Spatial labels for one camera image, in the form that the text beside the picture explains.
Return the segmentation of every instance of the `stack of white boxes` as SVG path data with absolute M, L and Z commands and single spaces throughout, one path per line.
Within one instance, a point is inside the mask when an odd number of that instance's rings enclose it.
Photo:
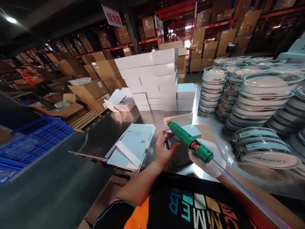
M 178 111 L 192 111 L 196 94 L 193 83 L 178 84 L 177 105 Z
M 178 110 L 177 60 L 177 48 L 115 59 L 139 110 Z

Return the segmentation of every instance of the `green glue gun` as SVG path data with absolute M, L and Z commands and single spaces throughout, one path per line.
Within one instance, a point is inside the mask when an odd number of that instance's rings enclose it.
M 196 138 L 191 136 L 188 132 L 181 128 L 177 123 L 167 121 L 169 129 L 181 140 L 181 142 L 200 158 L 204 163 L 209 163 L 213 159 L 213 153 L 198 142 Z

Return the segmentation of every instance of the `white basket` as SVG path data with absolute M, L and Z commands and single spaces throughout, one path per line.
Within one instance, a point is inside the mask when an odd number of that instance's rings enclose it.
M 118 111 L 129 112 L 134 108 L 135 105 L 136 104 L 135 104 L 134 100 L 131 99 L 125 104 L 113 105 L 113 107 L 115 109 L 117 109 Z

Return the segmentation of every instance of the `person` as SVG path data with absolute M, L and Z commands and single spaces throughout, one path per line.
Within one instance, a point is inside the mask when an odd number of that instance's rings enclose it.
M 184 184 L 185 190 L 171 187 L 150 193 L 181 144 L 175 143 L 167 149 L 165 142 L 170 136 L 172 134 L 160 133 L 155 161 L 120 189 L 93 229 L 278 228 L 218 169 L 211 163 L 203 163 L 192 151 L 188 152 L 192 162 L 220 183 L 183 176 L 185 180 L 180 183 Z M 305 228 L 304 222 L 273 196 L 234 173 L 214 143 L 197 140 L 213 152 L 215 161 L 283 220 L 287 228 Z M 162 183 L 166 186 L 169 182 L 163 180 Z
M 44 82 L 36 83 L 33 81 L 33 77 L 35 76 L 31 74 L 26 67 L 20 68 L 20 74 L 21 77 L 25 79 L 30 85 L 34 86 L 37 95 L 52 93 L 52 91 L 46 85 L 44 85 Z

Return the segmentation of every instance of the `white glove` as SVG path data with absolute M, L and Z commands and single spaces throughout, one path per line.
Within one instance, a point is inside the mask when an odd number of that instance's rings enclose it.
M 222 158 L 221 153 L 218 150 L 218 147 L 213 143 L 201 138 L 197 138 L 197 141 L 207 147 L 211 152 L 213 152 L 213 159 L 218 162 L 224 169 L 226 168 L 226 161 Z M 195 163 L 199 168 L 205 171 L 208 175 L 213 178 L 219 177 L 222 173 L 211 163 L 205 164 L 200 158 L 196 157 L 193 152 L 190 150 L 188 156 L 191 161 Z

